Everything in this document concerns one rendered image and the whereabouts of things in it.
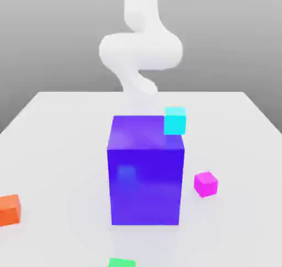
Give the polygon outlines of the small cyan cube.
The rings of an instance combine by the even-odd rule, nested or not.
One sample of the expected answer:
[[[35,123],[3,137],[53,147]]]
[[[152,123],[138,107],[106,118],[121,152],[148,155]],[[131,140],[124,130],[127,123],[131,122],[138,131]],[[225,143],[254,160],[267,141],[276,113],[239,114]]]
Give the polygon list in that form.
[[[184,135],[186,132],[186,110],[184,107],[168,106],[165,108],[164,134]]]

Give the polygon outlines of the small magenta cube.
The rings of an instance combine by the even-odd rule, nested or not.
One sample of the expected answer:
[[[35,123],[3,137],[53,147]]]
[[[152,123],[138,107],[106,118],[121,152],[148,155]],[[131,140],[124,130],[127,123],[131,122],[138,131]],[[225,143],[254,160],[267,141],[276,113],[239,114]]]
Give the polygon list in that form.
[[[215,195],[218,190],[218,179],[211,172],[203,172],[194,176],[194,189],[200,197]]]

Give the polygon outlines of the small green cube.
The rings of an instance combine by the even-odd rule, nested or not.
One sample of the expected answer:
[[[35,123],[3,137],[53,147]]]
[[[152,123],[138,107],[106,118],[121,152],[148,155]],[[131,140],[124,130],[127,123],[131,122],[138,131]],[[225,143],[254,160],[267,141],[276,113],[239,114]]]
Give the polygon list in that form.
[[[135,267],[135,261],[129,259],[110,258],[108,267]]]

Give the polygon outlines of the small orange cube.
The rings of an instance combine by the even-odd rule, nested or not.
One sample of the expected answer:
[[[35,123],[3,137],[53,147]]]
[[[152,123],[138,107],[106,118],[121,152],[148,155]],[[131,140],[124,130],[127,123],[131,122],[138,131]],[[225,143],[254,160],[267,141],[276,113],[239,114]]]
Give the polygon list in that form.
[[[21,219],[21,204],[18,194],[0,197],[0,227],[17,224]]]

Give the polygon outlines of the large purple box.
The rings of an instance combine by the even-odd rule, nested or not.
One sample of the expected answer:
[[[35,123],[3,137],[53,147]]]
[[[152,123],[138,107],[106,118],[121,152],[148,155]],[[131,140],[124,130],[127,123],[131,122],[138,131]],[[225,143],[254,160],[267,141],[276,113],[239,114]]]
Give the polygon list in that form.
[[[176,226],[185,147],[164,133],[163,116],[115,115],[107,162],[111,222],[115,226]]]

